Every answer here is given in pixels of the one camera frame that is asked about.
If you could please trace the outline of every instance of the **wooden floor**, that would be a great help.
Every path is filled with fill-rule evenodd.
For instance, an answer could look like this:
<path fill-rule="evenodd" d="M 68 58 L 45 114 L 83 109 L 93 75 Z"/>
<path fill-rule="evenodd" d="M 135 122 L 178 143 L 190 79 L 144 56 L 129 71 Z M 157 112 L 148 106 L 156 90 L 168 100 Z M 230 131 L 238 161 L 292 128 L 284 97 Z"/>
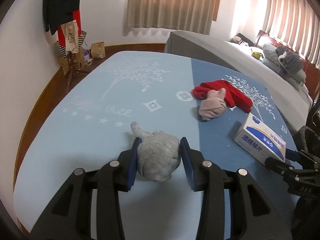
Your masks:
<path fill-rule="evenodd" d="M 103 59 L 94 59 L 90 66 L 85 66 L 86 70 L 94 70 L 97 66 L 111 57 L 113 54 L 126 51 L 154 51 L 164 52 L 164 43 L 147 43 L 147 44 L 126 44 L 126 45 L 115 45 L 106 47 L 106 57 Z M 83 80 L 87 74 L 77 73 L 73 76 L 70 88 L 74 88 L 81 80 Z M 39 97 L 36 105 L 34 106 L 30 117 L 27 121 L 23 134 L 21 136 L 20 145 L 17 153 L 17 159 L 14 169 L 14 185 L 17 179 L 19 168 L 23 161 L 30 144 L 36 137 L 38 131 L 47 119 L 53 109 L 60 103 L 65 97 L 67 79 L 65 78 L 62 68 L 60 68 L 54 77 L 50 80 L 47 87 Z"/>

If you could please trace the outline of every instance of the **yellow plush toy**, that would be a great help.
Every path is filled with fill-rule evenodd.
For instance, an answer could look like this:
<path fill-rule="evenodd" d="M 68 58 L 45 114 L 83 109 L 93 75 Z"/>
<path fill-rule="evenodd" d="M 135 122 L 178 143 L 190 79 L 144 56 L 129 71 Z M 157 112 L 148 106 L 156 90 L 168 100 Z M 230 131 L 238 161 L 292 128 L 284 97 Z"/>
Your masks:
<path fill-rule="evenodd" d="M 264 58 L 264 56 L 263 56 L 262 53 L 259 53 L 259 52 L 257 52 L 257 51 L 253 51 L 252 49 L 251 49 L 251 51 L 252 51 L 252 53 L 251 53 L 251 56 L 252 56 L 252 57 L 254 57 L 254 58 L 256 58 L 256 59 L 260 59 L 260 57 Z"/>

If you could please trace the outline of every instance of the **white box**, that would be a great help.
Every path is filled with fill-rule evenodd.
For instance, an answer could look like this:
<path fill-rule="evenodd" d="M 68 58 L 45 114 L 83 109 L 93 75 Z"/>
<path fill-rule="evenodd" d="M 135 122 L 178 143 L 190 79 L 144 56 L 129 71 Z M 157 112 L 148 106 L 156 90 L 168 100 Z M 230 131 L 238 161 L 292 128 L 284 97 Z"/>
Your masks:
<path fill-rule="evenodd" d="M 285 160 L 285 141 L 251 113 L 239 128 L 234 141 L 263 165 L 268 157 Z"/>

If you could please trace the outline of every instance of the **wooden headboard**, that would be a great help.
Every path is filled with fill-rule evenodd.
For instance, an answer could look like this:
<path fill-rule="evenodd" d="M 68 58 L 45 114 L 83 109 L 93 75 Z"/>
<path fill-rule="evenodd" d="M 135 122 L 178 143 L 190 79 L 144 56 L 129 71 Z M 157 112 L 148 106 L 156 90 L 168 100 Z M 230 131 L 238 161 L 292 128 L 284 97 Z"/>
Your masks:
<path fill-rule="evenodd" d="M 263 44 L 270 43 L 271 45 L 278 47 L 282 44 L 280 41 L 269 36 L 269 34 L 264 31 L 260 31 L 256 42 L 255 47 L 262 49 Z M 311 64 L 308 60 L 301 58 L 303 61 L 303 71 L 306 73 L 306 87 L 309 90 L 309 95 L 312 100 L 315 100 L 318 93 L 320 92 L 320 70 L 316 68 L 314 64 Z"/>

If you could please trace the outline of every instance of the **wall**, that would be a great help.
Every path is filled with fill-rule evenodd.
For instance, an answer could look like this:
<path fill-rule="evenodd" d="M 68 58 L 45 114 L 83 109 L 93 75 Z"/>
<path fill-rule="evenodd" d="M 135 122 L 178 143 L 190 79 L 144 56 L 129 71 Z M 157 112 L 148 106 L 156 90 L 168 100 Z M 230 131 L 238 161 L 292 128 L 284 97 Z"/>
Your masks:
<path fill-rule="evenodd" d="M 229 40 L 239 31 L 245 29 L 244 35 L 255 39 L 264 20 L 263 9 L 259 10 L 259 20 L 252 23 L 247 18 L 255 15 L 257 2 L 262 0 L 220 0 L 220 8 L 216 22 L 212 22 L 210 36 Z M 80 10 L 83 30 L 88 35 L 86 43 L 104 41 L 106 45 L 166 42 L 170 30 L 166 29 L 134 29 L 123 31 L 127 0 L 81 0 Z"/>
<path fill-rule="evenodd" d="M 53 42 L 44 35 L 42 0 L 15 0 L 0 24 L 0 198 L 14 218 L 17 150 L 33 106 L 58 69 Z"/>

